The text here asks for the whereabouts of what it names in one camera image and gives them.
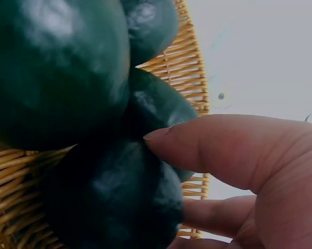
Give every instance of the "skin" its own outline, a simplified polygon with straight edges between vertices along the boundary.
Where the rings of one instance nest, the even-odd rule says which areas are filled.
[[[177,238],[170,249],[312,249],[312,124],[211,115],[154,131],[148,147],[256,196],[186,201],[184,223],[233,238]]]

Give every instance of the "wicker basket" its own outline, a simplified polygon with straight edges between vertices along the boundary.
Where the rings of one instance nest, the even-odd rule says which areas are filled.
[[[174,43],[159,57],[142,65],[186,97],[201,115],[209,112],[204,63],[184,0],[174,0],[181,19]],[[70,148],[38,153],[0,148],[0,248],[61,248],[40,211],[39,169],[51,167]],[[208,174],[196,174],[182,184],[185,198],[207,197]],[[179,236],[199,238],[196,229],[182,227]]]

